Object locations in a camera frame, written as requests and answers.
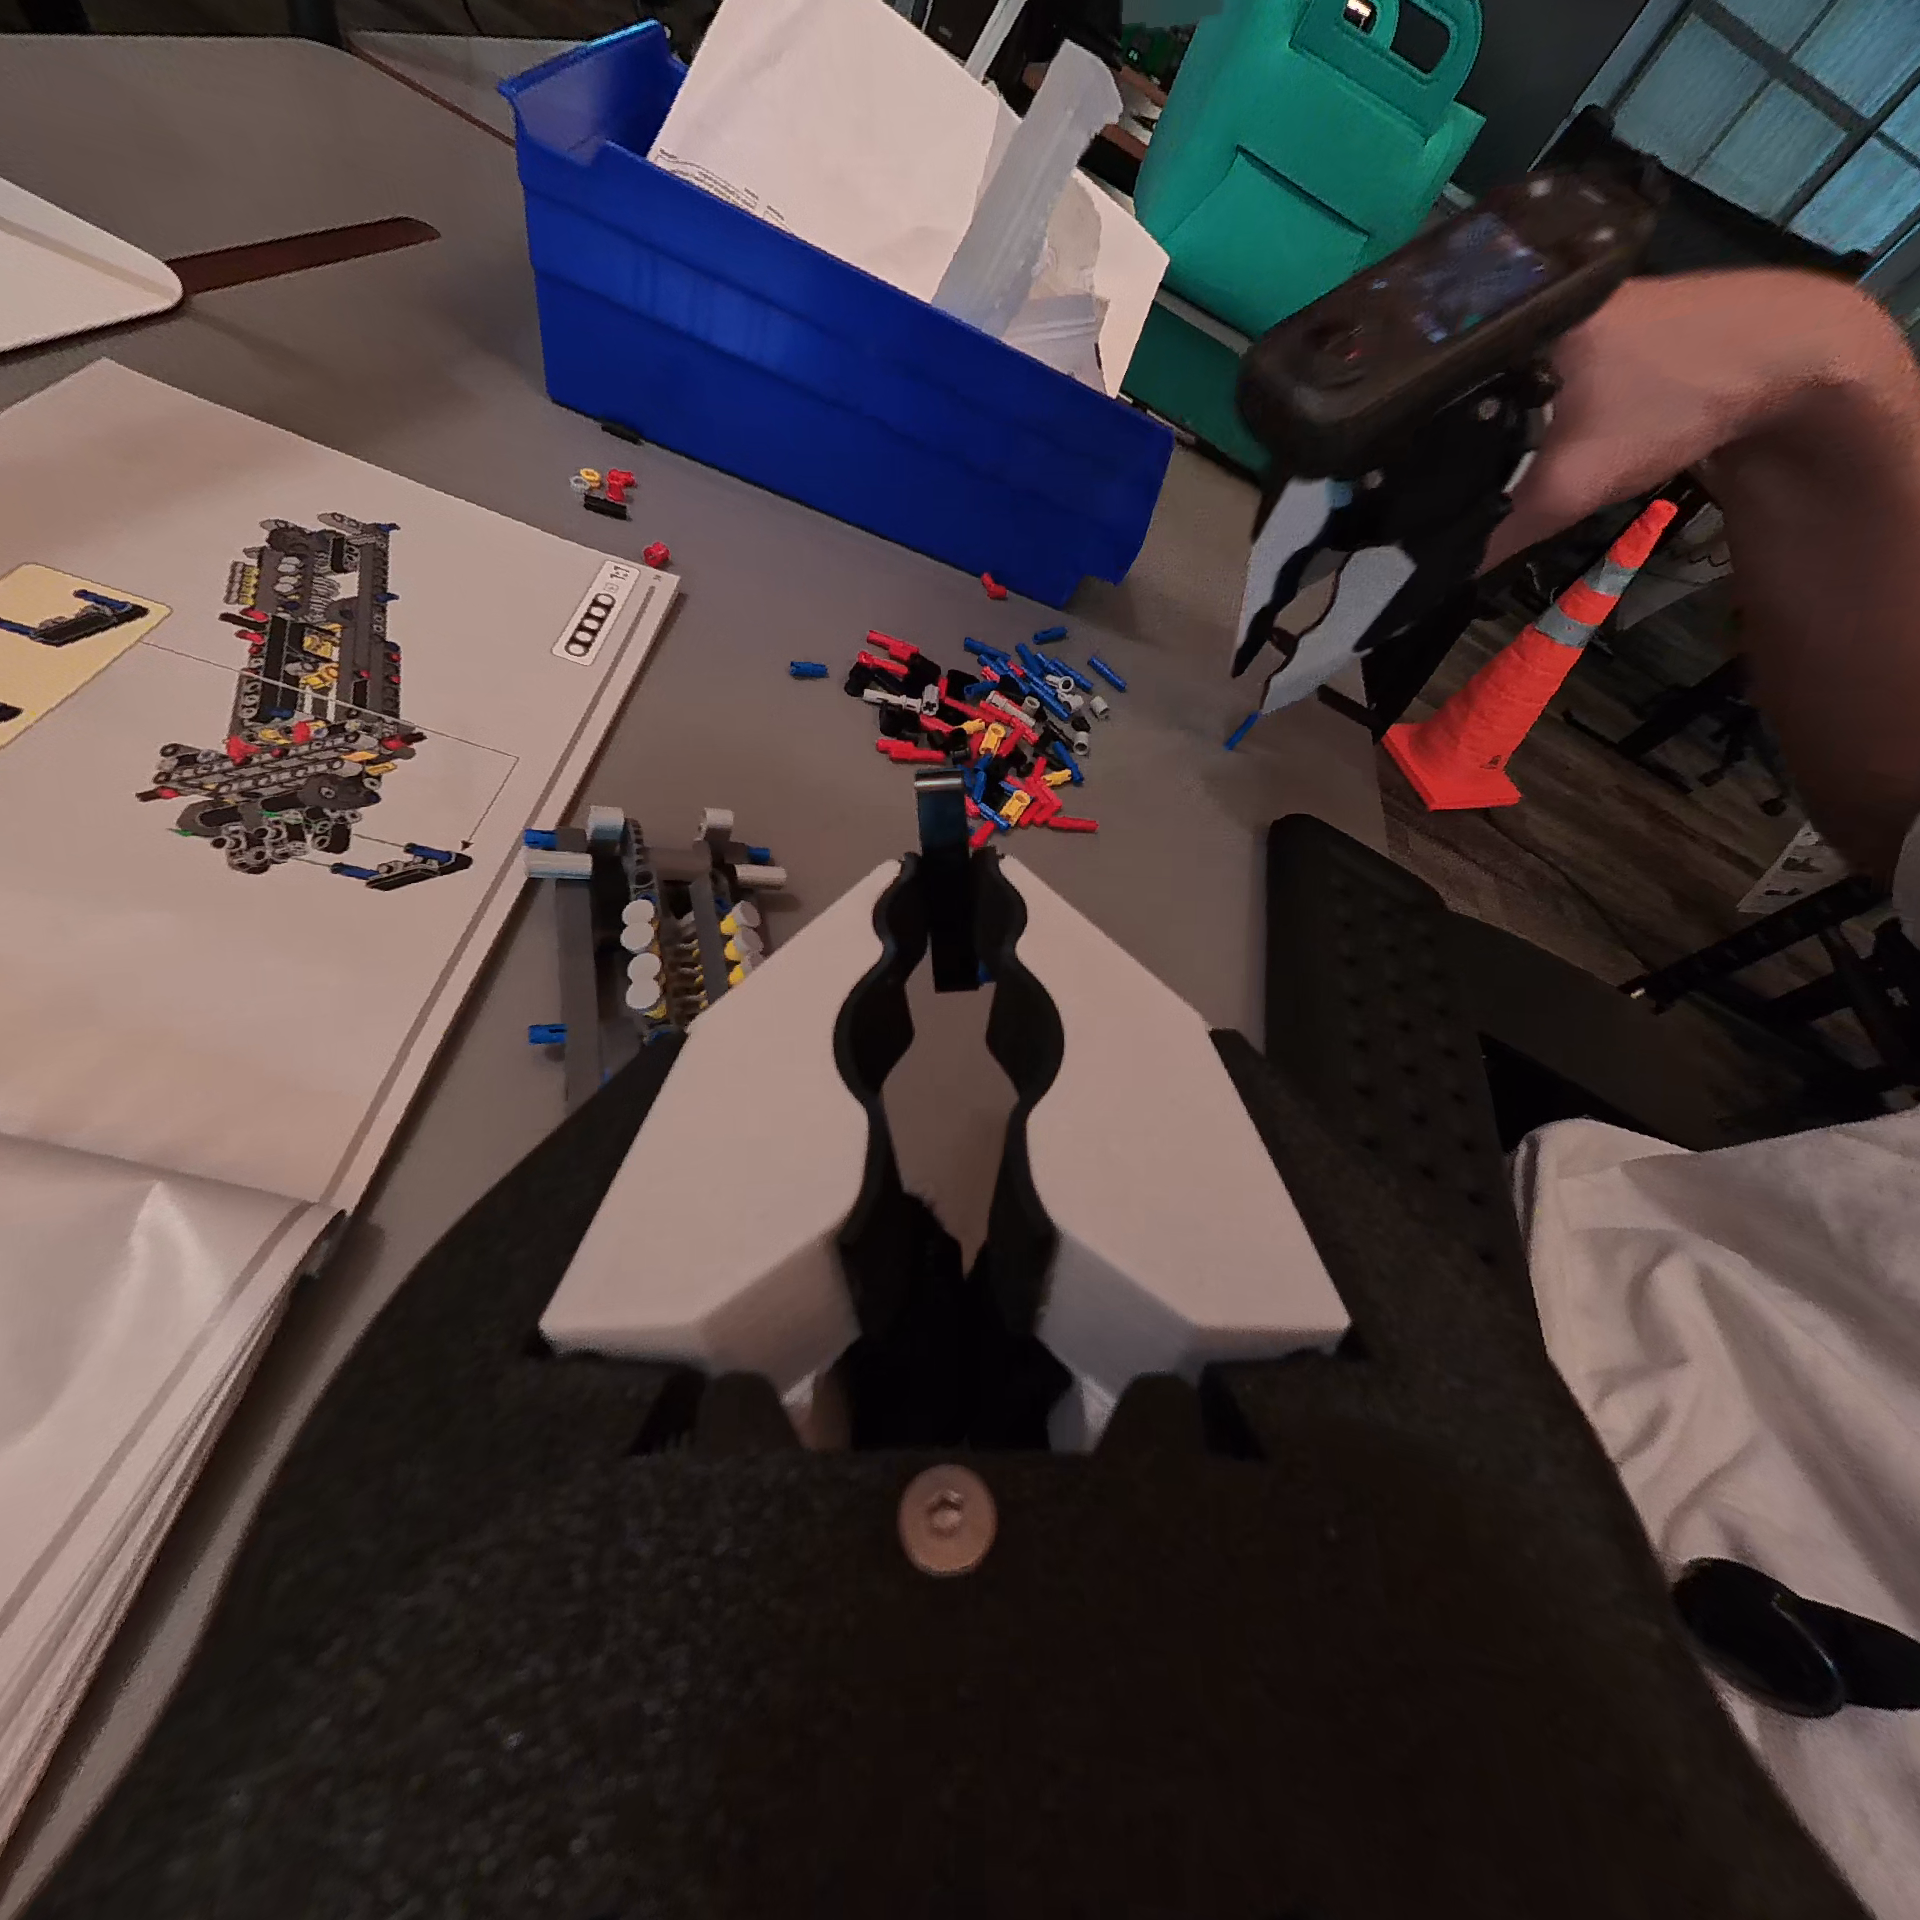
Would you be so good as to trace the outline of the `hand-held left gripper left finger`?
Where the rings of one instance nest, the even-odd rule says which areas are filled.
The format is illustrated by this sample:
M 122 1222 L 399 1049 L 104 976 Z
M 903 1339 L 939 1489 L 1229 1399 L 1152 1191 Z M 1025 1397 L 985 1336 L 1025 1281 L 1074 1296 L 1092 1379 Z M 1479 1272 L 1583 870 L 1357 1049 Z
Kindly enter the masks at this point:
M 843 1067 L 849 999 L 884 968 L 889 857 L 689 1030 L 545 1308 L 555 1353 L 767 1380 L 815 1448 L 856 1440 L 849 1351 L 897 1329 L 921 1264 L 875 1085 Z

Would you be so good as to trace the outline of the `person's right hand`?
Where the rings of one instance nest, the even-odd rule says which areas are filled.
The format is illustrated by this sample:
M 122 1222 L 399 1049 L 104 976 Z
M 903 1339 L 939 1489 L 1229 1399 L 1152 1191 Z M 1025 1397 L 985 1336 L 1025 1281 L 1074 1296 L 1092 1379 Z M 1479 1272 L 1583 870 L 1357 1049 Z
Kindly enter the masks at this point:
M 1552 417 L 1479 571 L 1736 444 L 1855 317 L 1857 289 L 1810 271 L 1633 279 L 1552 350 Z

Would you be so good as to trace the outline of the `black perforated panel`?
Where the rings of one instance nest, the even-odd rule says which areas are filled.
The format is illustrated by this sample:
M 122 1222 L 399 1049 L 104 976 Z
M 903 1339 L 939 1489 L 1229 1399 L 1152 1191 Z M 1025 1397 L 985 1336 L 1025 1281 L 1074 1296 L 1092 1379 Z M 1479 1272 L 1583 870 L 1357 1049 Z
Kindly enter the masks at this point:
M 1265 1055 L 1330 1132 L 1539 1335 L 1452 915 L 1424 880 L 1311 814 L 1265 839 Z

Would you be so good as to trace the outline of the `black badge reel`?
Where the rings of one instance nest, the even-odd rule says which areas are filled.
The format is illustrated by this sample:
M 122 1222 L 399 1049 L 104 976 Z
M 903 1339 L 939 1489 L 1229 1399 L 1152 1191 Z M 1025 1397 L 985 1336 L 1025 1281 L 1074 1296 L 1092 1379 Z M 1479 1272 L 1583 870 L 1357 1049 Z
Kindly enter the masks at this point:
M 1895 1625 L 1723 1556 L 1684 1564 L 1671 1605 L 1701 1662 L 1769 1710 L 1807 1720 L 1919 1710 L 1919 1641 Z

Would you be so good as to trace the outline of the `long lego chassis assembly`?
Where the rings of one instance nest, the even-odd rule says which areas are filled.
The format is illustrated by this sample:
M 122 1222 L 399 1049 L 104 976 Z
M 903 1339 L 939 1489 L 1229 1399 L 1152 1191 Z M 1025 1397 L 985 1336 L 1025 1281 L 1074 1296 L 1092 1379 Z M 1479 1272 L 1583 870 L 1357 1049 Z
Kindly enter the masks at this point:
M 764 893 L 784 889 L 769 847 L 738 839 L 732 806 L 706 806 L 692 840 L 671 847 L 621 806 L 584 825 L 528 827 L 527 878 L 552 910 L 557 1012 L 528 1043 L 560 1065 L 576 1112 L 648 1049 L 692 1022 L 764 959 Z

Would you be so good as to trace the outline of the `pile of mixed lego pieces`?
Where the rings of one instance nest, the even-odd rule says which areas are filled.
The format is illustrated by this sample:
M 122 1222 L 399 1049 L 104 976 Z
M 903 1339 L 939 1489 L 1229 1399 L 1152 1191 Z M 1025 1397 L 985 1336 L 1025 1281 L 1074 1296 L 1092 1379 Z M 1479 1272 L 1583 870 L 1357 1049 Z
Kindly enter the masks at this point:
M 1101 656 L 1064 654 L 1065 628 L 1016 646 L 965 638 L 944 665 L 916 643 L 867 631 L 843 691 L 875 716 L 879 757 L 921 777 L 957 779 L 965 840 L 1016 831 L 1092 837 L 1089 760 L 1125 677 Z

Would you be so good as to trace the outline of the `orange traffic cone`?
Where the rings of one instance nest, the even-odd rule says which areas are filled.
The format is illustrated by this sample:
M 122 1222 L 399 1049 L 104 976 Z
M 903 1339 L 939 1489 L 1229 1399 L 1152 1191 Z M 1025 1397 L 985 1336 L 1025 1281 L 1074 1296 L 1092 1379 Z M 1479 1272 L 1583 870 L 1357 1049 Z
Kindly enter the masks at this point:
M 1483 663 L 1434 718 L 1399 721 L 1384 736 L 1387 757 L 1428 812 L 1485 812 L 1523 803 L 1507 763 L 1637 580 L 1674 517 L 1674 501 L 1651 501 L 1607 553 Z

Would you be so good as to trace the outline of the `blue plastic bin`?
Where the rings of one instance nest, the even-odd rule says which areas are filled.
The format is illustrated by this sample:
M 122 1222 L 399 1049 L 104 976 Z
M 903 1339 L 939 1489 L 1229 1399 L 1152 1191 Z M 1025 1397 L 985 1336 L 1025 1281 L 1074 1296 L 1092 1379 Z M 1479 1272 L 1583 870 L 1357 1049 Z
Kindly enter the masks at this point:
M 546 396 L 1051 607 L 1121 583 L 1171 427 L 657 166 L 643 23 L 498 84 Z

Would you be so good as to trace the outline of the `short black lego beam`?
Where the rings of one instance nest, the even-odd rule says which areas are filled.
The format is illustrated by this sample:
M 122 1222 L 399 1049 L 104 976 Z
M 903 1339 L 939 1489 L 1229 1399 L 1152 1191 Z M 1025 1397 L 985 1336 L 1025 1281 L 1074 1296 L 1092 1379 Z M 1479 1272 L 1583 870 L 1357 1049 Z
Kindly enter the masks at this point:
M 977 991 L 973 839 L 967 777 L 944 763 L 916 769 L 920 892 L 936 991 Z

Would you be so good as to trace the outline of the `lego instruction sheet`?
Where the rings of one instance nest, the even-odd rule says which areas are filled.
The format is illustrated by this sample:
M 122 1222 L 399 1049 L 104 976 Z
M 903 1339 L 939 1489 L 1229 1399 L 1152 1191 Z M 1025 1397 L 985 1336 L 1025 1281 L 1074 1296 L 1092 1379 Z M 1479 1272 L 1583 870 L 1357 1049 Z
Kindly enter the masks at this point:
M 108 358 L 2 427 L 5 1134 L 352 1209 L 682 580 Z

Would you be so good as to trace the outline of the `crumpled white paper bag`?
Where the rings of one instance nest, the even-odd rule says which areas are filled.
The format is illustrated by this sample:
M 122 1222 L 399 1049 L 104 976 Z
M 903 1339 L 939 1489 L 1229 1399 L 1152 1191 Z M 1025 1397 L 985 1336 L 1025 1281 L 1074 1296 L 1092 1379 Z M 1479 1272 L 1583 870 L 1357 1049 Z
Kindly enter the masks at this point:
M 728 3 L 648 158 L 930 303 L 1020 121 L 884 5 Z M 1029 300 L 985 333 L 1117 396 L 1167 265 L 1076 165 Z

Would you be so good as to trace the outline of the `teal carrier box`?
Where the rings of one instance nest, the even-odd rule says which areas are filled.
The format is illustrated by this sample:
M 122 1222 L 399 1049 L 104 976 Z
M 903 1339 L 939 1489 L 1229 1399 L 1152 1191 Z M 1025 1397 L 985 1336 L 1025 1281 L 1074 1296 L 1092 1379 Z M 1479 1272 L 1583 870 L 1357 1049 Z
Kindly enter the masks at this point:
M 1249 342 L 1401 246 L 1482 129 L 1477 3 L 1229 3 L 1191 36 L 1136 177 L 1169 254 L 1123 391 L 1260 473 Z

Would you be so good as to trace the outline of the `person's torso in white shirt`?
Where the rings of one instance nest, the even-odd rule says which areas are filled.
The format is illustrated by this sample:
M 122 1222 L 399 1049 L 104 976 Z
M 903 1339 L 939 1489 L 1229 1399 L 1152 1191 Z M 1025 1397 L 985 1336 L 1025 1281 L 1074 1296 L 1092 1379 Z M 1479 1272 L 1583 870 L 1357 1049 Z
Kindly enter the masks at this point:
M 1548 1353 L 1664 1596 L 1723 1556 L 1915 1636 L 1915 1111 L 1708 1151 L 1561 1119 L 1513 1181 Z M 1919 1915 L 1915 1711 L 1796 1719 L 1711 1675 L 1864 1907 Z

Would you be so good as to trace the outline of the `person's right forearm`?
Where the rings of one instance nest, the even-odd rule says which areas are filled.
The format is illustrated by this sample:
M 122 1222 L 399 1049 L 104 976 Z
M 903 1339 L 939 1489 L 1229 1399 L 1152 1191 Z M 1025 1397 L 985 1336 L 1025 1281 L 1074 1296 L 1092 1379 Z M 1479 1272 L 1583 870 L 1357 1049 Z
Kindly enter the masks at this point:
M 1919 379 L 1888 312 L 1836 279 L 1712 277 L 1730 537 L 1751 686 L 1812 823 L 1898 880 L 1919 812 Z

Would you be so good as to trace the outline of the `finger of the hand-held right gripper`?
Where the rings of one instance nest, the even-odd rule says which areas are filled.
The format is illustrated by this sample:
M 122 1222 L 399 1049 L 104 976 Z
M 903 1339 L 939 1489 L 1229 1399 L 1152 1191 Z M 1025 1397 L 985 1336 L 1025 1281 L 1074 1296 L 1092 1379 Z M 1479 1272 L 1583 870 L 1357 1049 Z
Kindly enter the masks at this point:
M 1312 577 L 1273 616 L 1272 638 L 1284 657 L 1265 683 L 1260 712 L 1312 697 L 1357 657 L 1415 568 L 1401 545 L 1315 557 Z
M 1333 677 L 1354 656 L 1354 555 L 1329 542 L 1329 523 L 1354 502 L 1354 484 L 1293 477 L 1265 502 L 1247 564 L 1233 675 L 1260 660 L 1277 677 Z

